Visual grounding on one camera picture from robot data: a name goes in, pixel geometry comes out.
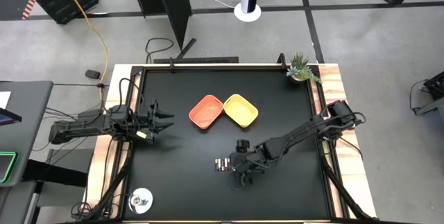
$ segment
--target potted plant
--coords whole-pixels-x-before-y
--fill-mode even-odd
[[[318,83],[322,83],[321,79],[315,76],[310,67],[307,66],[308,60],[308,58],[304,58],[303,53],[294,55],[294,58],[291,59],[291,66],[287,69],[287,76],[291,82],[301,83],[312,79]]]

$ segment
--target plastic bowl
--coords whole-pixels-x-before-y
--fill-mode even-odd
[[[208,128],[211,123],[222,113],[223,104],[213,95],[205,96],[189,112],[189,119],[201,129]]]
[[[225,113],[242,128],[247,128],[259,115],[259,111],[241,95],[233,94],[223,104]]]

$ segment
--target succulent plant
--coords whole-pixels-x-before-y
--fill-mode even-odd
[[[297,80],[312,79],[318,83],[322,83],[322,80],[313,74],[310,67],[307,66],[309,59],[304,58],[303,53],[297,53],[293,59],[291,59],[291,66],[287,69],[287,76],[291,76]]]

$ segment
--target gray concrete floor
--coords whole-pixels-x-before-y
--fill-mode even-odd
[[[239,0],[221,0],[235,6]],[[383,3],[382,0],[309,0],[313,5]],[[406,0],[444,1],[444,0]],[[191,0],[193,8],[219,8],[211,0]],[[301,5],[302,0],[258,0],[259,5]],[[138,11],[137,0],[101,0],[94,12]],[[38,6],[34,15],[44,14]],[[415,117],[410,86],[444,70],[444,8],[389,8],[313,11],[326,62],[339,63],[352,108],[368,122],[357,130],[377,215],[388,221],[442,223],[444,219],[444,122],[437,114]],[[145,60],[151,37],[173,32],[166,17],[93,19],[114,64]],[[86,69],[103,69],[103,49],[82,19],[66,26],[51,20],[0,21],[0,74],[6,80],[94,83]],[[265,12],[251,24],[232,14],[194,15],[186,40],[198,41],[188,57],[237,55],[241,62],[275,62],[279,53],[314,50],[303,11]],[[153,50],[164,43],[155,42]],[[177,56],[178,47],[153,58]],[[417,105],[426,95],[415,93]],[[93,87],[54,87],[49,107],[80,112],[99,102]],[[45,120],[35,148],[47,143],[53,119]],[[81,148],[92,148],[85,142]],[[33,153],[44,160],[47,149]],[[66,221],[69,208],[45,209],[39,223]]]

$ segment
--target wooden frame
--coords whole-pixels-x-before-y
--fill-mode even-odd
[[[214,66],[218,67],[223,66],[280,66],[281,64],[176,64],[177,67],[207,67]],[[339,67],[337,64],[311,64],[318,65],[321,80],[323,81],[323,95],[325,98],[325,102],[331,103],[336,100],[346,100],[345,90],[343,87],[341,74],[339,71]],[[133,66],[146,66],[146,67],[168,67],[169,64],[116,64],[114,66],[114,71],[111,78],[110,88],[108,90],[108,97],[106,100],[106,108],[112,107],[114,105],[119,104],[119,81],[122,78],[130,78],[131,69]],[[140,84],[140,76],[136,76],[135,83],[137,85]],[[123,97],[123,103],[125,103],[126,93],[128,91],[128,81],[122,81],[121,91]],[[311,82],[311,88],[313,90],[313,96],[315,100],[316,112],[319,113],[321,110],[321,101],[319,97],[319,93],[317,90],[317,86],[315,82]],[[135,102],[137,98],[138,90],[134,88],[133,95],[131,98],[132,109],[135,108]],[[348,140],[350,143],[359,147],[356,134],[354,131],[345,131],[344,139]],[[110,152],[108,154],[108,159],[105,160],[108,146]],[[88,175],[88,188],[87,188],[87,199],[86,201],[94,207],[100,200],[101,195],[108,188],[109,178],[112,173],[112,167],[114,163],[114,158],[116,154],[117,143],[115,141],[111,141],[111,136],[103,135],[97,137],[96,147],[94,149],[94,156],[92,158],[91,169]],[[128,148],[128,144],[123,146],[123,151],[121,154],[121,162],[119,168],[123,166],[123,162],[126,157],[126,150]],[[324,146],[326,153],[328,153],[328,147]],[[361,157],[357,151],[353,148],[349,147],[345,142],[338,141],[336,145],[336,154],[338,157],[339,168],[341,170],[341,177],[343,181],[344,187],[348,190],[350,195],[354,198],[356,203],[360,205],[360,207],[370,216],[376,216],[375,208],[373,207],[373,200],[370,194],[370,189],[368,187],[367,177],[364,170],[364,164],[361,160]],[[332,190],[333,203],[335,209],[336,217],[342,217],[343,213],[341,211],[341,204],[339,200],[339,195],[334,187],[334,185],[330,182],[330,188]],[[121,184],[117,188],[114,193],[113,203],[115,205],[112,206],[113,214],[111,218],[117,216],[118,208],[117,205],[120,202],[120,195],[124,193],[122,191]]]

